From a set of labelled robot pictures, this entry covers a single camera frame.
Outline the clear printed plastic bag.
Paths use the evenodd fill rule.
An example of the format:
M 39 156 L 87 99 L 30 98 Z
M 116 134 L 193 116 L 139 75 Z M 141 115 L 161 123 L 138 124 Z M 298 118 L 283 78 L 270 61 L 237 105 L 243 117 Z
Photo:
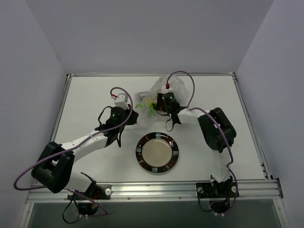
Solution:
M 141 127 L 149 127 L 153 123 L 163 119 L 165 109 L 162 104 L 162 95 L 172 92 L 180 105 L 185 105 L 189 92 L 184 82 L 177 76 L 168 78 L 161 76 L 155 83 L 149 85 L 148 91 L 138 92 L 134 95 L 134 111 L 139 114 L 137 123 Z

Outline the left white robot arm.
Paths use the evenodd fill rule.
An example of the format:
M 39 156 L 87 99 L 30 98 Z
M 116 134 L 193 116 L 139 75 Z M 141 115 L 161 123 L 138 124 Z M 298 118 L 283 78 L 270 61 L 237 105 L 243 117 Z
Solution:
M 100 123 L 91 133 L 62 144 L 48 143 L 38 159 L 39 164 L 32 169 L 31 176 L 52 193 L 62 190 L 83 193 L 93 191 L 96 181 L 83 172 L 74 172 L 74 163 L 114 142 L 120 145 L 125 126 L 136 124 L 138 116 L 133 109 L 112 107 L 109 119 Z

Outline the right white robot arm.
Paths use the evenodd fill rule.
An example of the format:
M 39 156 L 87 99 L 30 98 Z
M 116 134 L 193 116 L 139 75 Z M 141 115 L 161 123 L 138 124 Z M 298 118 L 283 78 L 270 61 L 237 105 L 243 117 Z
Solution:
M 212 150 L 211 189 L 204 190 L 212 198 L 238 197 L 238 183 L 230 165 L 234 162 L 231 147 L 236 130 L 220 108 L 205 111 L 181 106 L 173 92 L 158 93 L 156 111 L 166 113 L 173 124 L 200 127 L 207 146 Z

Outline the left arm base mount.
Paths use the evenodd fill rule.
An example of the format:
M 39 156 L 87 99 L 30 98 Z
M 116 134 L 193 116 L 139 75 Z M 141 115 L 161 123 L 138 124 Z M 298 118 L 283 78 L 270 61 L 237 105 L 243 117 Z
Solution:
M 76 195 L 76 200 L 85 200 L 85 197 L 91 200 L 109 200 L 112 194 L 112 185 L 92 183 L 86 191 L 77 190 L 77 192 L 82 196 Z

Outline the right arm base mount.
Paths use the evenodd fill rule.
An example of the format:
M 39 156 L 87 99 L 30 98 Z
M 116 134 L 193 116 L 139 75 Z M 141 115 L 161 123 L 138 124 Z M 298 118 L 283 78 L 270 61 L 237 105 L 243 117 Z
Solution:
M 200 199 L 234 198 L 239 197 L 235 182 L 198 182 L 196 183 L 197 196 Z

